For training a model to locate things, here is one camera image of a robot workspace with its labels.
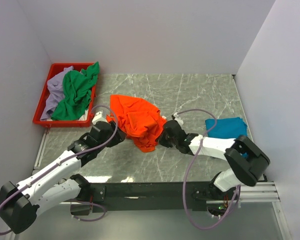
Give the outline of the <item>orange t shirt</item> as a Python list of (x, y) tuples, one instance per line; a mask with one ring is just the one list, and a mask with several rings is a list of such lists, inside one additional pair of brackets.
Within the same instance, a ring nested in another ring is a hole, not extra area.
[(137, 148), (143, 153), (156, 149), (167, 122), (159, 108), (143, 98), (120, 94), (110, 96), (110, 108), (114, 113), (106, 117), (107, 121), (114, 121), (117, 116), (118, 127)]

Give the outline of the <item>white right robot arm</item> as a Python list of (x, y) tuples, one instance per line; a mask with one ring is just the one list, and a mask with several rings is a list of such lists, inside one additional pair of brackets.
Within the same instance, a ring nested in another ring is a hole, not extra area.
[(227, 161), (229, 169), (217, 173), (202, 190), (193, 192), (195, 198), (202, 200), (220, 200), (238, 185), (255, 186), (271, 163), (245, 135), (222, 139), (186, 133), (176, 120), (163, 125), (156, 142), (166, 148), (175, 147), (185, 155), (197, 154)]

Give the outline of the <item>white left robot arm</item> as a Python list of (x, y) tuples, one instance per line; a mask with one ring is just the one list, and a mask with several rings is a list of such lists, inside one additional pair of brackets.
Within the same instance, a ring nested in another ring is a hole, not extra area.
[(90, 132), (36, 174), (19, 183), (5, 183), (0, 188), (0, 218), (9, 227), (8, 232), (22, 233), (46, 210), (86, 192), (90, 183), (81, 176), (58, 182), (94, 160), (104, 148), (116, 146), (125, 138), (126, 134), (114, 121), (98, 121)]

